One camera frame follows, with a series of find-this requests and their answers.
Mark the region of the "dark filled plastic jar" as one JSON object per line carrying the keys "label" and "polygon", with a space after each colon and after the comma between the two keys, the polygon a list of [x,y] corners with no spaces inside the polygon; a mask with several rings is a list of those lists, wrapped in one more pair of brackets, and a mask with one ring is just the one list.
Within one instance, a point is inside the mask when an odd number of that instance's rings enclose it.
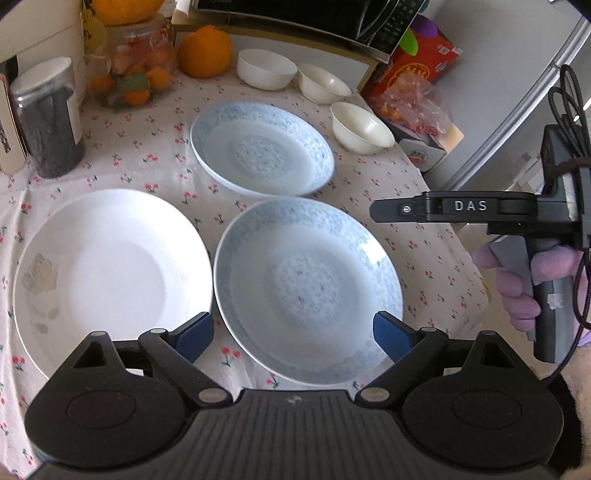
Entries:
{"label": "dark filled plastic jar", "polygon": [[85,154],[72,60],[50,58],[19,74],[10,99],[37,175],[54,179],[72,171]]}

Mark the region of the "plain white plate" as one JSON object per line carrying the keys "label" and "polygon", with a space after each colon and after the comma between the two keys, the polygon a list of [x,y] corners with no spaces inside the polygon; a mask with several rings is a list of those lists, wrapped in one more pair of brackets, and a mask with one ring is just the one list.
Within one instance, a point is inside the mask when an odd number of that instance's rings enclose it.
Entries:
{"label": "plain white plate", "polygon": [[130,340],[176,329],[211,310],[211,261],[193,224],[140,191],[83,195],[28,241],[13,283],[13,312],[31,362],[50,377],[90,332]]}

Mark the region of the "cherry print tablecloth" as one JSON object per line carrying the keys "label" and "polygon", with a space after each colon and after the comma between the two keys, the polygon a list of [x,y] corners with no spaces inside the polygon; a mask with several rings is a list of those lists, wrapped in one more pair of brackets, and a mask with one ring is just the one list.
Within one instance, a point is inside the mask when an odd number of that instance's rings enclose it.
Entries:
{"label": "cherry print tablecloth", "polygon": [[[201,110],[236,100],[269,103],[314,126],[335,155],[335,174],[317,198],[360,222],[368,221],[372,201],[414,196],[427,188],[421,172],[399,148],[372,156],[343,149],[332,134],[329,108],[304,99],[294,88],[262,92],[231,73],[211,80],[178,75],[165,97],[144,108],[115,113],[86,104],[81,114],[86,155],[75,170],[44,180],[25,168],[1,179],[1,462],[9,475],[25,478],[36,468],[23,416],[44,383],[13,320],[13,278],[23,247],[48,216],[72,199],[100,189],[131,188],[174,205],[214,250],[223,229],[250,199],[201,168],[189,144],[189,129]],[[377,224],[370,231],[399,273],[406,322],[431,325],[455,338],[472,337],[488,298],[454,229],[442,224]]]}

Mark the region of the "white bowl far left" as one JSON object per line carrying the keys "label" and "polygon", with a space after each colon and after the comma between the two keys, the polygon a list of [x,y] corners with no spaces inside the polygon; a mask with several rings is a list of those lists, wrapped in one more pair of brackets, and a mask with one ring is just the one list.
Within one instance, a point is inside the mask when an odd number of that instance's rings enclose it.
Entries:
{"label": "white bowl far left", "polygon": [[276,52],[250,48],[238,52],[236,72],[240,80],[253,88],[278,91],[294,79],[297,65]]}

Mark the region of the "cream bowl near right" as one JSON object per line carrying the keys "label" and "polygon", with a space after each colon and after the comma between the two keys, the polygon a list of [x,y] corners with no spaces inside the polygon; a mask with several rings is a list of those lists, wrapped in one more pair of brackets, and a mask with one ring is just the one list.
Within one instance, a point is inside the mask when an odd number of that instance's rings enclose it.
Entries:
{"label": "cream bowl near right", "polygon": [[390,128],[374,113],[346,102],[331,106],[332,133],[346,150],[374,155],[396,145]]}

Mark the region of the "white air fryer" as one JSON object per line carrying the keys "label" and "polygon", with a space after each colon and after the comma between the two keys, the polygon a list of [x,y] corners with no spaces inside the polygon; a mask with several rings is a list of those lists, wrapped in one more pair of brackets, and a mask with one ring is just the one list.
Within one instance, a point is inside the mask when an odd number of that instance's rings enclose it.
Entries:
{"label": "white air fryer", "polygon": [[12,175],[31,163],[10,99],[19,74],[54,57],[73,62],[79,111],[85,96],[82,3],[3,1],[1,3],[1,172]]}

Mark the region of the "cream bowl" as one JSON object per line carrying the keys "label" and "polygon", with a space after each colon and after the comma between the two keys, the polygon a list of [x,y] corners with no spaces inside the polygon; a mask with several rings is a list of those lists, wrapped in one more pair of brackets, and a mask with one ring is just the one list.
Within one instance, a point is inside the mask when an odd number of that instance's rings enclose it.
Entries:
{"label": "cream bowl", "polygon": [[346,102],[331,106],[332,133],[346,150],[374,155],[396,145],[390,128],[374,113]]}
{"label": "cream bowl", "polygon": [[311,64],[298,65],[301,94],[318,105],[331,105],[352,96],[348,84],[329,71]]}

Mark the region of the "red cardboard box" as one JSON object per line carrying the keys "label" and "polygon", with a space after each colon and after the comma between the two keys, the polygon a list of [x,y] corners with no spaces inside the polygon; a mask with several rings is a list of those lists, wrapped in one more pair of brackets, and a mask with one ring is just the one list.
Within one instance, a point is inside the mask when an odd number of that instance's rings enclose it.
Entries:
{"label": "red cardboard box", "polygon": [[411,73],[434,83],[462,55],[437,24],[418,15],[405,32],[388,64],[382,64],[361,91],[365,99],[378,96],[394,85],[401,74]]}

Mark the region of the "orange on table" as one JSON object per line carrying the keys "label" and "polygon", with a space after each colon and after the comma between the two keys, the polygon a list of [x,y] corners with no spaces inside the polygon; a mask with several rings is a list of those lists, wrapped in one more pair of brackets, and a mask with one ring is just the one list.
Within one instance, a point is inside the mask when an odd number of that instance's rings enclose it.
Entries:
{"label": "orange on table", "polygon": [[176,54],[179,70],[185,75],[207,79],[222,75],[232,60],[232,43],[228,33],[206,25],[186,36]]}

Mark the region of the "blue patterned plate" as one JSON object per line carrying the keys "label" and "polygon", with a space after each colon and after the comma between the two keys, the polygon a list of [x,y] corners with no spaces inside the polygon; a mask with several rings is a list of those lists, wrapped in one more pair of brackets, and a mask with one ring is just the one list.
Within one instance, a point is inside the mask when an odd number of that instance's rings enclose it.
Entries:
{"label": "blue patterned plate", "polygon": [[190,145],[211,177],[254,198],[307,196],[335,173],[335,156],[317,129],[276,106],[235,101],[197,115]]}
{"label": "blue patterned plate", "polygon": [[349,383],[379,368],[380,311],[404,313],[396,268],[353,217],[304,198],[252,205],[224,230],[213,282],[223,322],[259,365],[297,383]]}

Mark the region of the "plastic bag of snacks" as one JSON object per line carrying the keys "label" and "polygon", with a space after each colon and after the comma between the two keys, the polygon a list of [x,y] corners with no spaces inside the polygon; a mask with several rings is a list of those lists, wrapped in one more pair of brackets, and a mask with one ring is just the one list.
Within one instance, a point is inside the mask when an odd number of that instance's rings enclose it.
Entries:
{"label": "plastic bag of snacks", "polygon": [[436,86],[414,73],[401,73],[369,103],[381,118],[416,134],[443,135],[452,126],[451,111]]}

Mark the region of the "orange on jar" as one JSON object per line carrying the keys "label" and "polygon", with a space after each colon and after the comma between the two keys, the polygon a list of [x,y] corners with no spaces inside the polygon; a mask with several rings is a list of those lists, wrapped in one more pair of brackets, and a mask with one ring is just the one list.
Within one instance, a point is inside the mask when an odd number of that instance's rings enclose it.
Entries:
{"label": "orange on jar", "polygon": [[90,9],[105,27],[112,27],[148,20],[163,3],[163,0],[92,0]]}

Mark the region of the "cream bowl middle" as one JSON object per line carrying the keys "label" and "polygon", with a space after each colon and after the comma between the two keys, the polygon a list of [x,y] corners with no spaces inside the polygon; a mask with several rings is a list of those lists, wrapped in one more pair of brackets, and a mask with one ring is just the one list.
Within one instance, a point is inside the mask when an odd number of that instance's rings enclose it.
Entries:
{"label": "cream bowl middle", "polygon": [[331,105],[352,96],[348,84],[329,71],[311,64],[298,65],[301,94],[318,105]]}

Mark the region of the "white printed box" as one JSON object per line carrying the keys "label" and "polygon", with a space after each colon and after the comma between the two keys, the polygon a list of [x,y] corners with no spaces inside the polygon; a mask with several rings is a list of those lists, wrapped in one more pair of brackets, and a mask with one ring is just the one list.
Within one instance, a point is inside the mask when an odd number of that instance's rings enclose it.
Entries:
{"label": "white printed box", "polygon": [[401,149],[422,173],[432,170],[464,140],[464,134],[455,124],[436,136],[418,134],[396,124],[392,130]]}

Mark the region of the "silver refrigerator door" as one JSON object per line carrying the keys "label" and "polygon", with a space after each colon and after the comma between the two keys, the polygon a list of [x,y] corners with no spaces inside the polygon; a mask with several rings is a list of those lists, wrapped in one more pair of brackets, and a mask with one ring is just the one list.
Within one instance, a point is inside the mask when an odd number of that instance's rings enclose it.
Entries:
{"label": "silver refrigerator door", "polygon": [[544,100],[590,24],[567,1],[448,1],[436,22],[463,51],[436,86],[464,138],[425,179],[461,189]]}

